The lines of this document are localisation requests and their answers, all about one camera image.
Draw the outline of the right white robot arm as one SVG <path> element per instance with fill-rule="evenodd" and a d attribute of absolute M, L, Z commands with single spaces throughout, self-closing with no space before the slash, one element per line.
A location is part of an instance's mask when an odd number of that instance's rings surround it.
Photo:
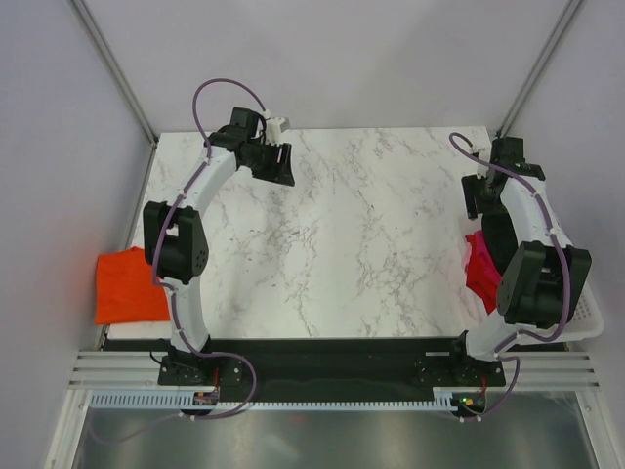
<path fill-rule="evenodd" d="M 456 386 L 502 386 L 511 347 L 594 338 L 604 324 L 586 288 L 590 252 L 564 233 L 523 140 L 495 138 L 488 159 L 475 146 L 463 153 L 486 169 L 461 183 L 467 217 L 480 224 L 466 236 L 466 283 L 488 315 L 453 341 L 446 368 Z"/>

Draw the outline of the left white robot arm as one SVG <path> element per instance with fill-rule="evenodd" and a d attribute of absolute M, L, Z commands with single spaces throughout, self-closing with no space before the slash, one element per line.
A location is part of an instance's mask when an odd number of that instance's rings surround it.
<path fill-rule="evenodd" d="M 286 117 L 243 107 L 203 143 L 196 164 L 167 201 L 143 209 L 144 250 L 152 280 L 164 289 L 172 334 L 160 365 L 162 386 L 202 386 L 215 363 L 201 306 L 200 278 L 209 260 L 202 217 L 224 183 L 238 169 L 253 178 L 292 187 L 292 147 L 283 139 Z"/>

